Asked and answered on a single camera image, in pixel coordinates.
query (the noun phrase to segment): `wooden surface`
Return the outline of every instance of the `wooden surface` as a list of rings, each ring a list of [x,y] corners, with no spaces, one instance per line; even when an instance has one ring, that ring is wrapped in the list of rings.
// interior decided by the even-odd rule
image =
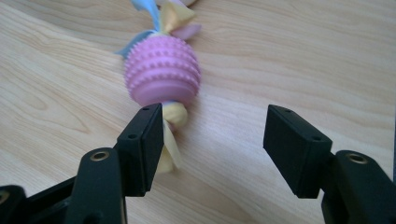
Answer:
[[[189,43],[202,88],[177,141],[184,166],[130,198],[130,223],[323,223],[262,149],[269,104],[392,174],[396,2],[199,0]],[[127,0],[0,2],[0,185],[30,196],[111,147],[139,105],[113,54],[152,27]]]

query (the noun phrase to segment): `dog toy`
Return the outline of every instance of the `dog toy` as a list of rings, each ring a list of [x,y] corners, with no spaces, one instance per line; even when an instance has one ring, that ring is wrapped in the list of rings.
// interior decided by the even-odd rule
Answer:
[[[198,93],[201,71],[197,58],[185,40],[200,31],[189,24],[195,13],[179,0],[161,2],[132,0],[138,10],[146,10],[154,30],[138,34],[118,53],[125,61],[125,85],[131,98],[142,106],[163,104],[164,149],[157,173],[179,168],[181,157],[173,132],[187,121],[187,109]]]

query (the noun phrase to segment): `wooden floor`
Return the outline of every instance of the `wooden floor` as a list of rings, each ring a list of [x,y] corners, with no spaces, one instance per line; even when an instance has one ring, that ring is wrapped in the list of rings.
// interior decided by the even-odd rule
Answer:
[[[324,223],[262,149],[267,106],[294,110],[392,175],[393,0],[199,0],[189,43],[203,71],[177,133],[183,168],[129,198],[130,223]],[[30,196],[112,147],[140,108],[113,52],[151,29],[127,0],[0,2],[0,185]]]

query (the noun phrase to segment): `chew toy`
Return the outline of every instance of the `chew toy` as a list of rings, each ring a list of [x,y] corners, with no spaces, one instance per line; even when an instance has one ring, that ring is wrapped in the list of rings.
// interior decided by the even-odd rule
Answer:
[[[179,0],[132,0],[138,10],[150,13],[154,30],[138,34],[119,51],[124,59],[125,85],[142,106],[163,103],[164,149],[157,173],[179,168],[181,157],[173,133],[187,121],[187,109],[198,93],[201,71],[196,56],[184,40],[201,25],[189,24],[195,13]]]

